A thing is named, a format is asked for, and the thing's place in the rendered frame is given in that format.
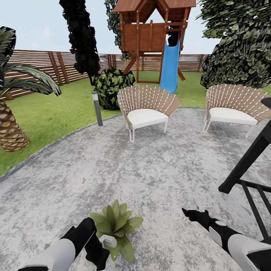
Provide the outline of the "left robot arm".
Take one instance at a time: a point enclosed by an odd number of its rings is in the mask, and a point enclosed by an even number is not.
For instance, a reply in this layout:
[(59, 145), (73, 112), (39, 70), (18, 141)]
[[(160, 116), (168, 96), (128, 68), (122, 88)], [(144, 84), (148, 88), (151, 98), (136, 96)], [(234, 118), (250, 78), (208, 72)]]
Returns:
[(85, 218), (76, 228), (72, 226), (53, 246), (23, 264), (18, 271), (68, 271), (83, 248), (86, 260), (101, 267), (110, 255), (104, 246), (116, 247), (116, 239), (96, 236), (97, 228), (90, 218)]

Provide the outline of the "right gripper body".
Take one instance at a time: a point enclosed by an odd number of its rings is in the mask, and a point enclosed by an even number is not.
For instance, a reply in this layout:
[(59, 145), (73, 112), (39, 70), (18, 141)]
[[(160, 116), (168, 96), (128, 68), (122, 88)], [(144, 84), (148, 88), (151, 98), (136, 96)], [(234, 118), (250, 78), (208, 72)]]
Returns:
[(197, 221), (199, 224), (202, 225), (203, 218), (209, 216), (208, 211), (206, 209), (204, 210), (205, 212), (199, 212), (197, 210), (188, 210), (189, 220), (192, 222)]

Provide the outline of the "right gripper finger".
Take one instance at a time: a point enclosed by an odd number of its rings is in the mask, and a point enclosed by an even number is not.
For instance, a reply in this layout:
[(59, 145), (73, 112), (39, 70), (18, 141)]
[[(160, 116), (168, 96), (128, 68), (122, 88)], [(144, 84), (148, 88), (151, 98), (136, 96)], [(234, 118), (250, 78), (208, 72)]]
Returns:
[(182, 208), (182, 212), (184, 213), (185, 217), (189, 217), (188, 211), (186, 211), (185, 209)]

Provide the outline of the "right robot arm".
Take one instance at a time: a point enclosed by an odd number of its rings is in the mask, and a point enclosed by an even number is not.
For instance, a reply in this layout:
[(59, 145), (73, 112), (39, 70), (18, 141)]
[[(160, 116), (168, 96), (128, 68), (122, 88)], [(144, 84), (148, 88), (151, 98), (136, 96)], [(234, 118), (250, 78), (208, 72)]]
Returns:
[(217, 242), (238, 263), (243, 271), (271, 271), (271, 245), (255, 241), (231, 229), (228, 225), (209, 216), (205, 208), (211, 208), (210, 202), (195, 204), (196, 210), (182, 212), (189, 220), (197, 221), (210, 233)]

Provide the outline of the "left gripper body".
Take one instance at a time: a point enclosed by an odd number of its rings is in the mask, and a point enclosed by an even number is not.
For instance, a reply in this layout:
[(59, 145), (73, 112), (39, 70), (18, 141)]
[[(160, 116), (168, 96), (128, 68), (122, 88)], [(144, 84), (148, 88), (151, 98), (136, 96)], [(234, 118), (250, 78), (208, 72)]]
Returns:
[(96, 247), (92, 251), (87, 251), (85, 258), (94, 264), (98, 264), (101, 267), (104, 267), (109, 255), (109, 250), (104, 249), (98, 240)]

